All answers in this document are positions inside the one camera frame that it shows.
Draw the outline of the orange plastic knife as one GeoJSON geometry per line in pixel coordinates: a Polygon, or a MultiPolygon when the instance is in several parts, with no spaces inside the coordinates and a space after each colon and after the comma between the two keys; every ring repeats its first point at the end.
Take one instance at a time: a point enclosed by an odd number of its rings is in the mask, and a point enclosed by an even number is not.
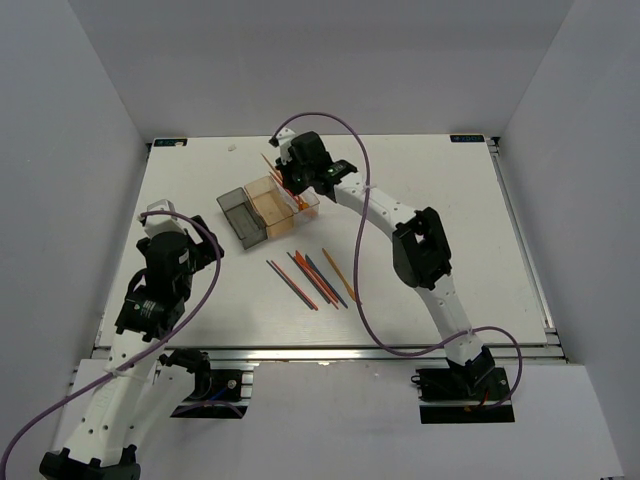
{"type": "Polygon", "coordinates": [[[337,264],[337,262],[332,258],[332,256],[329,254],[329,252],[325,248],[322,248],[321,251],[322,251],[323,255],[325,256],[326,260],[329,262],[329,264],[331,265],[331,267],[335,271],[335,273],[338,276],[338,278],[341,280],[341,282],[344,285],[344,288],[346,289],[347,294],[349,295],[349,297],[353,301],[356,301],[355,290],[351,286],[351,284],[349,283],[346,275],[341,271],[341,269],[340,269],[339,265],[337,264]]]}

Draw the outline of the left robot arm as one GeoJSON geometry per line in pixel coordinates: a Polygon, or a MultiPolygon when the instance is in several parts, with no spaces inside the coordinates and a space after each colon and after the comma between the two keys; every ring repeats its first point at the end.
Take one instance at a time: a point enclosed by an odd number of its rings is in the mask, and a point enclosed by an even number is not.
{"type": "Polygon", "coordinates": [[[39,472],[46,479],[137,479],[144,437],[184,394],[205,396],[211,374],[198,366],[195,350],[181,365],[169,361],[159,387],[146,389],[165,345],[191,319],[185,305],[194,275],[219,264],[224,251],[201,216],[164,210],[140,215],[145,236],[136,247],[144,258],[127,285],[104,375],[92,387],[78,426],[57,452],[44,455],[39,472]]]}

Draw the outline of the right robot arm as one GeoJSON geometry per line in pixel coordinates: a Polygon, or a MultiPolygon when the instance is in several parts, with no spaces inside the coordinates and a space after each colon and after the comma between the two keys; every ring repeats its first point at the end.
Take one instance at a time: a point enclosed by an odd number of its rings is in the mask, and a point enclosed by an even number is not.
{"type": "Polygon", "coordinates": [[[369,163],[360,173],[346,160],[333,160],[313,131],[297,134],[283,128],[269,143],[279,150],[276,169],[286,189],[299,195],[311,188],[361,215],[355,259],[366,222],[390,240],[397,277],[418,294],[444,342],[453,390],[466,399],[477,397],[486,389],[495,361],[458,298],[452,252],[436,210],[417,210],[385,194],[373,184],[369,163]]]}

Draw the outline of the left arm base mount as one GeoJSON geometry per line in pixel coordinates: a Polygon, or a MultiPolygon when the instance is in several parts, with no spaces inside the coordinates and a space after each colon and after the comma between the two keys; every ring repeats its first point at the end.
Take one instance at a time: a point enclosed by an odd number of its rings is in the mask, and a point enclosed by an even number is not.
{"type": "Polygon", "coordinates": [[[241,419],[248,399],[242,394],[245,371],[214,367],[208,354],[196,349],[177,349],[159,357],[159,376],[169,368],[187,374],[191,392],[172,412],[172,418],[241,419]]]}

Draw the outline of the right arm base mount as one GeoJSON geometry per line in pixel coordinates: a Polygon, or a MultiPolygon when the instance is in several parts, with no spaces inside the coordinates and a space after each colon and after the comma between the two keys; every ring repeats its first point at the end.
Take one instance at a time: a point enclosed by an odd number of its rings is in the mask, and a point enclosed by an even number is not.
{"type": "Polygon", "coordinates": [[[411,377],[417,388],[423,425],[506,424],[515,422],[503,368],[495,368],[478,387],[469,390],[450,370],[418,369],[411,377]]]}

